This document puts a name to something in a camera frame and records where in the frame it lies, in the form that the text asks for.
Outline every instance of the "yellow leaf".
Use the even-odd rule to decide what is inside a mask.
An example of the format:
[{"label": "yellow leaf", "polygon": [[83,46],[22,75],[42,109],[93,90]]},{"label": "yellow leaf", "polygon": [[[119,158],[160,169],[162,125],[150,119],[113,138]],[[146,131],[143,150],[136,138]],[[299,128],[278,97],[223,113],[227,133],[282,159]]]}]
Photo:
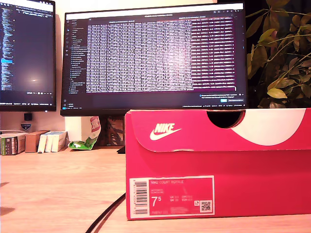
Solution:
[{"label": "yellow leaf", "polygon": [[286,94],[281,89],[272,88],[268,91],[267,94],[276,99],[287,99]]},{"label": "yellow leaf", "polygon": [[267,30],[266,32],[264,32],[264,33],[261,35],[261,37],[259,38],[258,43],[264,41],[264,40],[265,40],[267,37],[269,37],[274,31],[275,31],[275,29],[272,28],[272,29],[269,29],[269,30]]}]

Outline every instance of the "nike shoebox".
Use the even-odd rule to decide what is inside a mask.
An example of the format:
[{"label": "nike shoebox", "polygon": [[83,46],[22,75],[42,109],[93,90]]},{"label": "nike shoebox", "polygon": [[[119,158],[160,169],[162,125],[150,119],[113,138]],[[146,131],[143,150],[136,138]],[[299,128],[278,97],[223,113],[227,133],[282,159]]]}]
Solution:
[{"label": "nike shoebox", "polygon": [[129,111],[127,218],[311,214],[311,109]]}]

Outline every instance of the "snack bag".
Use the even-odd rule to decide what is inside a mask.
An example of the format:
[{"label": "snack bag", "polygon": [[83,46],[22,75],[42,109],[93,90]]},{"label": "snack bag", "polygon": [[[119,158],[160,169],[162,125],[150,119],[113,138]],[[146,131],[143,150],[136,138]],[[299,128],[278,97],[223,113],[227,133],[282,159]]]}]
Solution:
[{"label": "snack bag", "polygon": [[68,147],[71,149],[76,150],[91,150],[97,141],[97,138],[99,136],[99,133],[101,132],[101,124],[99,122],[98,116],[93,116],[90,119],[91,125],[92,125],[92,133],[91,135],[86,139],[85,142],[83,141],[74,141],[70,142],[68,144]]}]

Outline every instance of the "wooden desk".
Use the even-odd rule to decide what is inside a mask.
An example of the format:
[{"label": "wooden desk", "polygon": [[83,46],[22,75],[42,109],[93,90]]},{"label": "wooden desk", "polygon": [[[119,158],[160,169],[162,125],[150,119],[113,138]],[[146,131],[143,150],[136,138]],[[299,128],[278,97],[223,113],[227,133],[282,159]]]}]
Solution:
[{"label": "wooden desk", "polygon": [[[125,192],[125,155],[116,151],[2,156],[1,232],[84,233]],[[123,202],[95,232],[310,233],[311,215],[127,221]]]}]

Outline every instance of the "dark screen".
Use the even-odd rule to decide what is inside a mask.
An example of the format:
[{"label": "dark screen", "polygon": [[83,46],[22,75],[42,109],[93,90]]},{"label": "dark screen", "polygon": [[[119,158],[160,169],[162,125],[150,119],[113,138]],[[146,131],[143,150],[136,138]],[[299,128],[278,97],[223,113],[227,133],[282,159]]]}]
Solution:
[{"label": "dark screen", "polygon": [[55,4],[0,0],[0,110],[55,110]]},{"label": "dark screen", "polygon": [[246,108],[243,4],[188,7],[66,14],[61,114]]}]

